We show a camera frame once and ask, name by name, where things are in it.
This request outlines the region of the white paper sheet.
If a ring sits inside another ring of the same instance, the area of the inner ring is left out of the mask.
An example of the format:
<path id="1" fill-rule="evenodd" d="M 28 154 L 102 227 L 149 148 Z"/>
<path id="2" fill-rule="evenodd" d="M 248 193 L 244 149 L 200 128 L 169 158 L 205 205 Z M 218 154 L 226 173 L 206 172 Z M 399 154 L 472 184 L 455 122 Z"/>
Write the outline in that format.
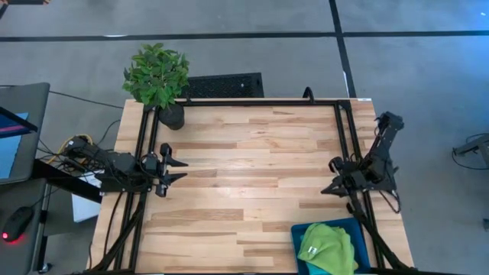
<path id="1" fill-rule="evenodd" d="M 101 173 L 101 170 L 97 170 L 94 173 L 84 173 L 80 179 L 89 183 L 92 186 L 101 187 L 101 181 L 95 178 L 97 173 Z M 72 207 L 73 207 L 73 221 L 75 223 L 83 222 L 87 219 L 96 217 L 99 215 L 101 203 L 93 202 L 89 199 L 85 199 L 81 196 L 72 194 Z"/>

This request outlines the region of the black computer mouse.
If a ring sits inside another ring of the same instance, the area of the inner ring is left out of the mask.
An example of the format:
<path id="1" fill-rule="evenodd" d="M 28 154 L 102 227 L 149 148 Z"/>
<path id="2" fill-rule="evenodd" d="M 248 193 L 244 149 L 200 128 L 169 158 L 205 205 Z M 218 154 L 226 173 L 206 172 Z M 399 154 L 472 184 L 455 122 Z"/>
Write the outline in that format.
<path id="1" fill-rule="evenodd" d="M 22 206 L 15 210 L 6 220 L 2 228 L 1 237 L 5 242 L 18 240 L 29 225 L 34 210 L 31 207 Z"/>

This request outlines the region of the dark grey desk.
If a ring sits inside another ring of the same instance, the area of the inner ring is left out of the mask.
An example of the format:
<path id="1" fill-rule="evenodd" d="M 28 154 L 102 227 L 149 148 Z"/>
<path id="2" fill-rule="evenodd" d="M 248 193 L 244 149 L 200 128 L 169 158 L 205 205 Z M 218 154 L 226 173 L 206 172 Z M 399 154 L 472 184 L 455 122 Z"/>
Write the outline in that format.
<path id="1" fill-rule="evenodd" d="M 0 275 L 27 275 L 37 245 L 41 203 L 45 180 L 29 180 L 0 186 Z M 8 218 L 20 207 L 33 207 L 32 219 L 18 240 L 6 242 L 2 230 Z"/>

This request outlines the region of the grey monitor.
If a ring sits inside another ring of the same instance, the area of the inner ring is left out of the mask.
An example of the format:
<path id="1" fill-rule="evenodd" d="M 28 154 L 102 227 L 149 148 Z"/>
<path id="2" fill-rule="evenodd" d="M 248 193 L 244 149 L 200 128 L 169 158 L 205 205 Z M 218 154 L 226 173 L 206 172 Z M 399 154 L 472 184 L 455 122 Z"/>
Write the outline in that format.
<path id="1" fill-rule="evenodd" d="M 10 175 L 0 179 L 0 185 L 22 182 L 31 177 L 49 90 L 47 82 L 0 88 L 0 107 L 12 113 L 27 112 L 27 121 L 37 126 L 37 132 L 21 137 Z"/>

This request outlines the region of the black perforated box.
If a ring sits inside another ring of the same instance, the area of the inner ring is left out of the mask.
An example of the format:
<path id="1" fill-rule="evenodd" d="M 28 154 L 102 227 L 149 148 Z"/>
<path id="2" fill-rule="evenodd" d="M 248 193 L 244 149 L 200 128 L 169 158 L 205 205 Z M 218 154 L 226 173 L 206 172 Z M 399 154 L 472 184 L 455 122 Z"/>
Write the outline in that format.
<path id="1" fill-rule="evenodd" d="M 263 98 L 261 73 L 193 76 L 180 99 Z"/>

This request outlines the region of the potted green plant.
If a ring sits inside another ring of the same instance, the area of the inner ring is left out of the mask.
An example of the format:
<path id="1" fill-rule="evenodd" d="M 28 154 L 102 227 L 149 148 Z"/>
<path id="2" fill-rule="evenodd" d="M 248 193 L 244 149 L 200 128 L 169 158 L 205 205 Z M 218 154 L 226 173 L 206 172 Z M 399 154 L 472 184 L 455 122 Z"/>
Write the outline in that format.
<path id="1" fill-rule="evenodd" d="M 185 112 L 176 100 L 189 85 L 186 55 L 162 43 L 142 44 L 123 71 L 123 90 L 147 106 L 158 107 L 157 118 L 171 130 L 185 124 Z"/>

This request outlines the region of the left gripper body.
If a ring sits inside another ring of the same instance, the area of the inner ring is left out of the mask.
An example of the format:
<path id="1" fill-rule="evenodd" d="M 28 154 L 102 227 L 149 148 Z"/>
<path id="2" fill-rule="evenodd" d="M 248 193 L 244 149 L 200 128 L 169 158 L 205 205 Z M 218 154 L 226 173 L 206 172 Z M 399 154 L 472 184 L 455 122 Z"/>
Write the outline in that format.
<path id="1" fill-rule="evenodd" d="M 171 156 L 171 153 L 170 145 L 163 143 L 160 146 L 161 160 L 154 152 L 150 152 L 146 156 L 146 171 L 158 180 L 155 193 L 159 197 L 166 197 L 167 190 L 171 185 L 167 172 L 167 158 Z"/>

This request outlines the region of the teal plastic tray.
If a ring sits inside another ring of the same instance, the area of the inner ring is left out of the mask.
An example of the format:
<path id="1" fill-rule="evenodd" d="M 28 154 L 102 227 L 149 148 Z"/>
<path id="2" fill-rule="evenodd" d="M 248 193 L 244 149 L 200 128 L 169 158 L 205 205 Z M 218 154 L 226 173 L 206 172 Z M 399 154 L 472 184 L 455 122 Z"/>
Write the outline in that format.
<path id="1" fill-rule="evenodd" d="M 354 275 L 360 273 L 367 273 L 370 269 L 370 261 L 368 258 L 367 248 L 364 241 L 363 233 L 360 228 L 359 222 L 354 218 L 343 218 L 337 220 L 330 220 L 325 222 L 315 222 L 323 223 L 331 227 L 341 227 L 346 230 L 346 232 L 351 237 L 351 243 L 355 248 L 355 260 L 358 263 L 358 269 L 355 271 Z M 297 254 L 300 249 L 300 243 L 302 236 L 304 235 L 306 229 L 313 223 L 309 224 L 298 224 L 294 225 L 290 229 L 291 238 L 293 241 L 294 254 L 296 256 L 296 265 L 299 275 L 308 275 L 306 269 L 306 264 L 297 258 Z"/>

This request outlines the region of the green microfiber towel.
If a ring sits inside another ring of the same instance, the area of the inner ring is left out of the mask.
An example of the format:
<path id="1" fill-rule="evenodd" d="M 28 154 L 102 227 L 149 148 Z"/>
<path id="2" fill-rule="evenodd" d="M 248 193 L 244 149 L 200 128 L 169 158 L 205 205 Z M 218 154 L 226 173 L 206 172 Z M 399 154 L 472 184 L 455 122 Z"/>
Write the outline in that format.
<path id="1" fill-rule="evenodd" d="M 331 275 L 354 275 L 358 269 L 351 237 L 341 227 L 313 223 L 302 236 L 297 258 Z"/>

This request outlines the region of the black desk support bar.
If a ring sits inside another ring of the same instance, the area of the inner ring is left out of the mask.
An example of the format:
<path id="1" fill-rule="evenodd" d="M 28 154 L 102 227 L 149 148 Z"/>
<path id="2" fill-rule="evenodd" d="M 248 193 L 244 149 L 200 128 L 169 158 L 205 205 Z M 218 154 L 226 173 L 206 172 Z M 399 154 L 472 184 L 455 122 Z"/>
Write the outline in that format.
<path id="1" fill-rule="evenodd" d="M 33 180 L 45 179 L 50 185 L 93 202 L 102 201 L 99 187 L 58 170 L 41 160 L 34 161 L 31 178 Z"/>

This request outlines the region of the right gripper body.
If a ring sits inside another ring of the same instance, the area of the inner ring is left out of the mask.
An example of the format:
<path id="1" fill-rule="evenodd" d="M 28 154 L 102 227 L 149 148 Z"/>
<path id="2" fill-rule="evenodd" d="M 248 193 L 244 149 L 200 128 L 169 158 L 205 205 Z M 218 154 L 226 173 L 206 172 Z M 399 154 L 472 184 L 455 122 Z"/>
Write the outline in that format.
<path id="1" fill-rule="evenodd" d="M 336 176 L 342 176 L 342 186 L 345 188 L 365 188 L 364 174 L 356 162 L 335 157 L 329 162 L 329 169 Z"/>

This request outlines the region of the black floor stand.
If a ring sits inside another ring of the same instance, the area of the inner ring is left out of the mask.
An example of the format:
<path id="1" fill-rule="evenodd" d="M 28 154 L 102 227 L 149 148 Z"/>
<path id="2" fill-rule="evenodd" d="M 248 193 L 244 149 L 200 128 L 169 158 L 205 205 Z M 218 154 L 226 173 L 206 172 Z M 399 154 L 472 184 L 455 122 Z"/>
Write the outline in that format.
<path id="1" fill-rule="evenodd" d="M 467 152 L 479 152 L 485 167 L 467 167 L 470 170 L 489 170 L 489 133 L 474 134 L 466 139 L 465 144 L 460 147 L 454 147 L 452 149 L 452 156 L 462 156 Z"/>

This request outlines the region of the black metal table frame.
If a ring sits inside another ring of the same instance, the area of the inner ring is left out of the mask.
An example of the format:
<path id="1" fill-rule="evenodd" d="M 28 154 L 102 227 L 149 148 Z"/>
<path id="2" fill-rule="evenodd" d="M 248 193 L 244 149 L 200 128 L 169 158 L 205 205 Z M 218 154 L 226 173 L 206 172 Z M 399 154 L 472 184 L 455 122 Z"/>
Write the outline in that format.
<path id="1" fill-rule="evenodd" d="M 182 162 L 165 197 L 149 193 L 117 267 L 135 273 L 295 273 L 291 228 L 348 217 L 325 195 L 333 157 L 365 154 L 375 110 L 361 99 L 194 99 L 178 131 L 128 100 L 115 149 L 163 143 Z"/>

